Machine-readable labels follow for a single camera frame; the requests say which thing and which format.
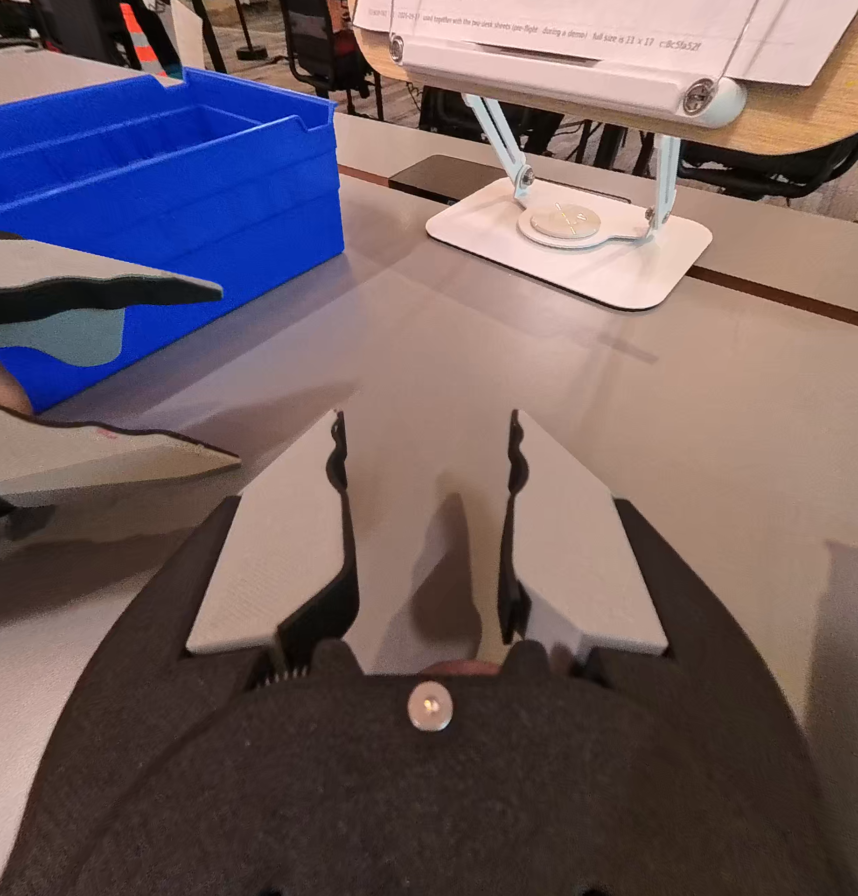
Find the black pole stand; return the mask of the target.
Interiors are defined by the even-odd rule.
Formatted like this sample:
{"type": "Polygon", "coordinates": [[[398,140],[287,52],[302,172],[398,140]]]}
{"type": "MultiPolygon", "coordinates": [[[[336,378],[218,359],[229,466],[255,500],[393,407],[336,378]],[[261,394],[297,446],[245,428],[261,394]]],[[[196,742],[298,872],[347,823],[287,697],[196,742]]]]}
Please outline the black pole stand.
{"type": "Polygon", "coordinates": [[[251,33],[244,13],[244,4],[234,1],[235,10],[244,36],[244,44],[236,50],[236,57],[241,62],[266,62],[268,52],[265,46],[255,44],[251,39],[251,33]]]}

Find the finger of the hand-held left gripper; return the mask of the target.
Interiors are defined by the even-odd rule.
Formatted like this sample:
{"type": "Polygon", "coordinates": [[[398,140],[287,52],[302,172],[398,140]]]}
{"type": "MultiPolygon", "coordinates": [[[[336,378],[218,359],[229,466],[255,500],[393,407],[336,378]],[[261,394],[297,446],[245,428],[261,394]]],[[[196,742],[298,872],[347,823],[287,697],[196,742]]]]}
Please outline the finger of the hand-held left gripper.
{"type": "Polygon", "coordinates": [[[0,350],[80,367],[121,354],[128,308],[217,302],[221,285],[0,231],[0,350]]]}
{"type": "Polygon", "coordinates": [[[241,463],[232,452],[182,434],[95,421],[56,423],[0,407],[0,504],[11,508],[207,476],[241,463]]]}

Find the orange striped traffic cone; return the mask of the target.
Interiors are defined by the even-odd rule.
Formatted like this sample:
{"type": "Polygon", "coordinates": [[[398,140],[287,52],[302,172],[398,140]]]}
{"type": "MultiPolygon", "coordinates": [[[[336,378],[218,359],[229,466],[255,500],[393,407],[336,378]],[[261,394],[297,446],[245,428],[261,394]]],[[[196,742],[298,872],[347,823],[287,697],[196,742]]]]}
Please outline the orange striped traffic cone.
{"type": "Polygon", "coordinates": [[[139,62],[140,70],[147,73],[156,73],[157,56],[148,42],[147,36],[135,15],[132,4],[121,2],[119,4],[125,27],[132,40],[133,51],[139,62]]]}

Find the printed paper sheet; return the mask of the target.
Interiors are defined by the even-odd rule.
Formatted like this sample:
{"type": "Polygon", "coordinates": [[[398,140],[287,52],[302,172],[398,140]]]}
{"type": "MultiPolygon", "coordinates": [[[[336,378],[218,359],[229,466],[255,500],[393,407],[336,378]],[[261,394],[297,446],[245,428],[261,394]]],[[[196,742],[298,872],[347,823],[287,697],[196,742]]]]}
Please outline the printed paper sheet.
{"type": "Polygon", "coordinates": [[[353,25],[404,38],[813,83],[858,1],[361,1],[353,25]]]}

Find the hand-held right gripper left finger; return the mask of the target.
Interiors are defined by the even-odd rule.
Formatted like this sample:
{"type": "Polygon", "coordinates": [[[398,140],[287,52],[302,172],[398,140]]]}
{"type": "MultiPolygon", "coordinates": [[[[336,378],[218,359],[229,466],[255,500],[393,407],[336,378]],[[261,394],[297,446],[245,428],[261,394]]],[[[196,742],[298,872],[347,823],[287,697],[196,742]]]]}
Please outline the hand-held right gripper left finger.
{"type": "Polygon", "coordinates": [[[360,608],[345,417],[332,409],[238,495],[186,648],[311,657],[360,608]]]}

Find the blue plastic bin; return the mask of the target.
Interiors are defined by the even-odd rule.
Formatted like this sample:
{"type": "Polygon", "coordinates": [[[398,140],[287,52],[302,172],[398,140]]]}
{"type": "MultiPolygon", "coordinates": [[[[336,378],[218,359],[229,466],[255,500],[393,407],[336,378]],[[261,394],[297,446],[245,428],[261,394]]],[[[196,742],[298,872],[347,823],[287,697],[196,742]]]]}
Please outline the blue plastic bin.
{"type": "Polygon", "coordinates": [[[345,249],[334,103],[229,75],[146,75],[0,106],[0,230],[209,280],[218,301],[125,315],[115,360],[0,350],[35,411],[345,249]]]}

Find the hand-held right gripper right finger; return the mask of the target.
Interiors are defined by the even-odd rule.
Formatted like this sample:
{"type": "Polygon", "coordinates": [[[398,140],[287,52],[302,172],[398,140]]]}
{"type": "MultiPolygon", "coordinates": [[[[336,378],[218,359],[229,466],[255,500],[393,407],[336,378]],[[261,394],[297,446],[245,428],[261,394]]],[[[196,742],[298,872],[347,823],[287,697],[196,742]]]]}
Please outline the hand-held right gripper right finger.
{"type": "Polygon", "coordinates": [[[668,640],[609,487],[514,409],[498,618],[504,644],[666,651],[668,640]]]}

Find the white stand with wooden board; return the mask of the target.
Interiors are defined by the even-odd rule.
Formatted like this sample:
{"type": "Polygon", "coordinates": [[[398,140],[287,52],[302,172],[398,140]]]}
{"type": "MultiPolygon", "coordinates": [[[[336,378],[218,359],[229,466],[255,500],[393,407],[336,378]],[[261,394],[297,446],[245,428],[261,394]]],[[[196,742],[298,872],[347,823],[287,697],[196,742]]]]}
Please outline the white stand with wooden board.
{"type": "Polygon", "coordinates": [[[783,155],[858,133],[858,14],[808,86],[355,29],[381,73],[460,92],[505,171],[430,218],[428,236],[616,310],[657,308],[712,241],[673,211],[684,141],[783,155]],[[502,99],[644,132],[638,161],[655,155],[652,198],[635,204],[541,179],[502,99]]]}

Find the black office chair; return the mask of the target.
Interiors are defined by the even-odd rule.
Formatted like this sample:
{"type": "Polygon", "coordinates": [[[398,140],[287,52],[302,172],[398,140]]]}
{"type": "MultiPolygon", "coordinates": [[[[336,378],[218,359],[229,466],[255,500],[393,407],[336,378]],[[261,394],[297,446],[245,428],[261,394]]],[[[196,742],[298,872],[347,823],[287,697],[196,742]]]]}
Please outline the black office chair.
{"type": "Polygon", "coordinates": [[[354,95],[374,98],[378,121],[383,122],[384,105],[380,75],[361,51],[354,32],[334,28],[327,1],[279,2],[286,33],[286,57],[290,72],[301,84],[310,86],[320,98],[344,93],[346,110],[359,117],[354,95]]]}
{"type": "MultiPolygon", "coordinates": [[[[529,106],[501,103],[502,112],[525,153],[544,154],[564,115],[529,106]]],[[[419,128],[476,142],[486,142],[474,111],[461,94],[423,86],[419,128]]]]}
{"type": "Polygon", "coordinates": [[[684,141],[680,179],[714,187],[724,196],[757,202],[809,196],[858,162],[858,133],[826,146],[783,155],[759,155],[684,141]]]}

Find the person's left hand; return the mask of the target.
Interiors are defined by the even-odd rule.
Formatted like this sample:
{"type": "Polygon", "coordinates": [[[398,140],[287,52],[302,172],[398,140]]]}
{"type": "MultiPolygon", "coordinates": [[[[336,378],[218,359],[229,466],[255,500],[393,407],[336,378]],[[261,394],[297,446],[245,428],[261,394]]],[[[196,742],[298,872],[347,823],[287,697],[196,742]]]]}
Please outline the person's left hand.
{"type": "Polygon", "coordinates": [[[25,416],[34,415],[33,407],[24,388],[2,364],[0,364],[0,407],[25,416]]]}

